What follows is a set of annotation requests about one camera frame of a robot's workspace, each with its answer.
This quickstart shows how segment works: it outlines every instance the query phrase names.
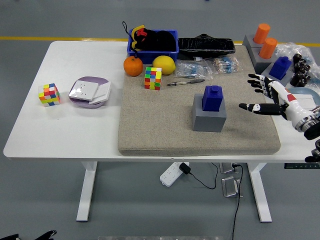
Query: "robot finger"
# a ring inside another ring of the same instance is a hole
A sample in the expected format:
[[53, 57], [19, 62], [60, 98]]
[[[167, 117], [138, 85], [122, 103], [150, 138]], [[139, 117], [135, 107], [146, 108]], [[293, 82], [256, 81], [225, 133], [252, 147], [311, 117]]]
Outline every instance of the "robot finger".
[[256, 83], [251, 83], [251, 87], [253, 88], [259, 88], [259, 89], [262, 89], [262, 85], [261, 84], [256, 84]]
[[254, 90], [256, 93], [261, 93], [261, 94], [264, 94], [265, 92], [262, 90], [262, 87], [261, 89], [255, 89]]
[[260, 81], [257, 81], [257, 80], [248, 80], [247, 82], [249, 84], [261, 84]]
[[14, 235], [1, 238], [0, 240], [20, 240], [20, 238], [19, 238], [19, 234], [14, 234]]
[[56, 230], [47, 231], [45, 234], [41, 235], [36, 240], [48, 240], [49, 238], [51, 238], [56, 233], [57, 233]]
[[317, 163], [319, 159], [315, 158], [314, 156], [307, 156], [304, 161], [306, 163]]
[[263, 76], [263, 75], [259, 75], [259, 74], [249, 74], [248, 75], [250, 78], [252, 78], [252, 79], [258, 79], [258, 80], [264, 80], [265, 79], [265, 76]]
[[260, 104], [245, 104], [240, 103], [239, 108], [259, 115], [275, 115], [279, 116], [282, 113], [282, 108], [274, 103], [260, 103]]

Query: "blue cube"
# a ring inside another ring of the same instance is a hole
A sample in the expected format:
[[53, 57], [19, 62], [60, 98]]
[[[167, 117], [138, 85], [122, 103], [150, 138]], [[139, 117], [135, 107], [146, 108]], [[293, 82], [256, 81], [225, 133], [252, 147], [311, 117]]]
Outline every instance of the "blue cube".
[[224, 98], [221, 86], [205, 86], [202, 110], [209, 112], [219, 112], [222, 99]]
[[289, 60], [289, 58], [287, 56], [281, 56], [273, 64], [269, 75], [275, 77], [278, 80], [282, 80], [286, 75], [290, 65], [291, 61]]

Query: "lemon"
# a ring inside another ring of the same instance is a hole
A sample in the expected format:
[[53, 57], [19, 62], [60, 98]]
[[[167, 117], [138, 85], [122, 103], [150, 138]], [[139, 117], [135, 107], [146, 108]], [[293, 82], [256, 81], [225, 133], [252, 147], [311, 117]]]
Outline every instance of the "lemon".
[[169, 56], [158, 56], [153, 60], [154, 68], [162, 68], [162, 74], [169, 75], [176, 69], [175, 61]]

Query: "rubik's cube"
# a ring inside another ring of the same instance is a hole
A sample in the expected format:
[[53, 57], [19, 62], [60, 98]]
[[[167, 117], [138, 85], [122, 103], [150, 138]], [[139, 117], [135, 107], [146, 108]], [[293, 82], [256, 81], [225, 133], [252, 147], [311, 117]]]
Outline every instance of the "rubik's cube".
[[54, 83], [39, 86], [38, 96], [45, 107], [60, 104], [60, 93]]
[[162, 79], [162, 69], [158, 67], [147, 66], [144, 75], [144, 88], [160, 90]]

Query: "black cable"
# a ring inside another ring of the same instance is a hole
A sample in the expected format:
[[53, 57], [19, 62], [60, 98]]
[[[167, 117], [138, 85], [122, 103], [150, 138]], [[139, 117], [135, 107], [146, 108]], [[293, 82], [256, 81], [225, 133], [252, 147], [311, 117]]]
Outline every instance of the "black cable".
[[[125, 30], [126, 34], [131, 38], [132, 42], [134, 42], [135, 40], [134, 40], [134, 38], [132, 37], [132, 35], [128, 32], [128, 26], [127, 26], [127, 24], [126, 24], [125, 21], [122, 22], [122, 26], [124, 27], [124, 30]], [[134, 58], [135, 58], [135, 59], [138, 58], [138, 51], [132, 47], [132, 44], [129, 45], [129, 48], [130, 48], [132, 51], [134, 51]]]
[[233, 229], [232, 229], [232, 240], [234, 240], [234, 234], [235, 234], [235, 227], [236, 227], [236, 217], [239, 209], [239, 204], [240, 204], [240, 189], [241, 189], [241, 181], [242, 181], [242, 176], [244, 174], [244, 168], [240, 164], [233, 164], [233, 167], [241, 167], [241, 178], [239, 182], [239, 188], [238, 188], [238, 193], [239, 193], [239, 198], [238, 198], [238, 204], [236, 206], [235, 214], [234, 214], [234, 220], [233, 220]]
[[215, 178], [214, 178], [214, 187], [209, 187], [207, 185], [205, 185], [202, 181], [200, 181], [198, 178], [195, 177], [195, 175], [193, 175], [191, 172], [189, 172], [190, 175], [192, 175], [197, 181], [199, 181], [203, 186], [205, 186], [206, 188], [208, 189], [215, 189], [217, 187], [217, 175], [218, 175], [218, 172], [219, 172], [219, 169], [218, 167], [213, 163], [211, 162], [215, 168], [216, 168], [216, 174], [215, 174]]

